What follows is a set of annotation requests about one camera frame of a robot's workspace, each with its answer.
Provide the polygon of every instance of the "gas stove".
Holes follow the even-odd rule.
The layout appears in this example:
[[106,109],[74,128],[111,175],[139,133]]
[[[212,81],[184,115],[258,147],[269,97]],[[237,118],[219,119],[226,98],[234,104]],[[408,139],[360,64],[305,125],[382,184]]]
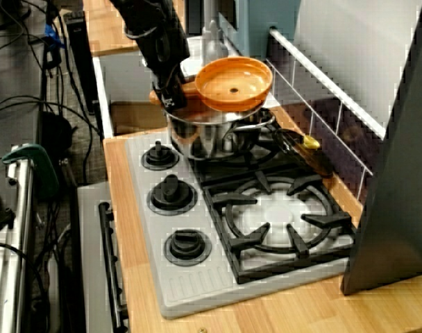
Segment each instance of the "gas stove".
[[126,152],[161,314],[168,319],[343,273],[355,228],[262,130],[232,160],[185,159],[164,131]]

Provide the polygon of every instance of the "pot handle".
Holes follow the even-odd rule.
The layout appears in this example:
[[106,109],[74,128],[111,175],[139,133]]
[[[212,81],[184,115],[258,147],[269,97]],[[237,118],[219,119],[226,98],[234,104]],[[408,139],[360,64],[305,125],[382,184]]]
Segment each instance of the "pot handle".
[[230,128],[228,132],[226,132],[226,134],[223,136],[223,138],[226,139],[228,136],[236,132],[247,131],[247,130],[248,131],[259,130],[265,126],[271,125],[275,121],[276,121],[276,117],[272,116],[268,121],[265,121],[264,123],[257,123],[255,125],[246,125],[246,126]]
[[[187,98],[189,98],[193,95],[199,94],[199,91],[196,88],[196,83],[194,81],[184,83],[182,85],[182,90],[183,90],[183,93],[185,94],[185,96]],[[151,102],[151,104],[154,104],[154,105],[162,105],[162,103],[158,99],[157,94],[155,93],[154,90],[151,90],[151,92],[149,93],[149,101]]]

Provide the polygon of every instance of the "black cast iron grate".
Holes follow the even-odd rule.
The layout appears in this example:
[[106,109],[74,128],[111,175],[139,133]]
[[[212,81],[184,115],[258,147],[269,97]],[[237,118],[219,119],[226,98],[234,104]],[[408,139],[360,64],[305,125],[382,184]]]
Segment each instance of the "black cast iron grate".
[[[258,148],[255,147],[234,162],[190,161],[237,283],[243,284],[348,257],[353,242],[349,245],[310,253],[310,249],[320,244],[333,229],[339,228],[340,234],[347,234],[351,239],[354,239],[355,234],[351,217],[341,210],[328,193],[322,184],[322,177],[302,167],[302,164],[296,162],[296,156],[285,155],[268,137],[266,139],[261,137],[258,146],[262,147],[263,151],[267,151],[261,157],[253,154],[253,151]],[[326,215],[303,214],[301,216],[304,221],[321,229],[314,239],[305,242],[299,233],[288,225],[287,232],[292,245],[267,246],[262,242],[270,228],[269,223],[261,225],[250,234],[243,234],[235,225],[233,207],[257,203],[254,197],[243,193],[248,189],[256,188],[269,195],[273,192],[271,185],[277,182],[291,185],[287,190],[287,195],[309,191],[325,207]],[[265,253],[294,256],[292,259],[243,269],[240,262],[241,253],[250,248]]]

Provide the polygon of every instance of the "burner grate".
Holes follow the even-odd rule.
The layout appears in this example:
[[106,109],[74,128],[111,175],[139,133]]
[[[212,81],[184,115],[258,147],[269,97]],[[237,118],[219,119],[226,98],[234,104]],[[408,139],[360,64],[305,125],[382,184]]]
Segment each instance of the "burner grate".
[[[194,164],[193,170],[196,177],[200,179],[200,173],[203,170],[197,169],[197,165],[194,167]],[[310,253],[310,249],[326,239],[333,229],[340,228],[340,234],[347,234],[352,240],[355,234],[355,227],[351,223],[351,217],[343,212],[336,204],[327,189],[323,186],[321,176],[312,173],[308,174],[307,171],[296,168],[295,166],[289,168],[282,167],[281,169],[278,169],[276,166],[262,166],[258,170],[210,179],[202,182],[201,187],[238,284],[328,263],[349,256],[353,241],[348,245]],[[255,187],[264,193],[269,193],[271,191],[270,185],[274,182],[290,184],[291,186],[287,192],[289,196],[306,190],[314,194],[322,202],[327,212],[326,216],[302,214],[304,221],[321,229],[320,233],[311,241],[305,242],[298,231],[290,225],[287,227],[287,232],[292,246],[268,246],[262,244],[262,242],[269,231],[269,223],[261,225],[250,234],[244,234],[235,225],[232,214],[234,206],[255,205],[257,203],[255,198],[245,195],[243,192]],[[293,255],[293,258],[290,259],[288,256],[286,259],[270,264],[244,269],[241,265],[241,254],[243,251],[252,248],[264,253]]]

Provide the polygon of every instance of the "green clamp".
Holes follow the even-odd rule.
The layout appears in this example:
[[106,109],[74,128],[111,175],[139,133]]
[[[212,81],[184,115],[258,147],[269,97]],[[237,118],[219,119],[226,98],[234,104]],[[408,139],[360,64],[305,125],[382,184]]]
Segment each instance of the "green clamp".
[[52,198],[57,194],[60,187],[58,178],[53,169],[51,159],[42,146],[39,144],[25,144],[7,153],[1,159],[4,164],[10,164],[18,160],[33,161],[35,174],[40,180],[37,186],[37,197],[39,199]]

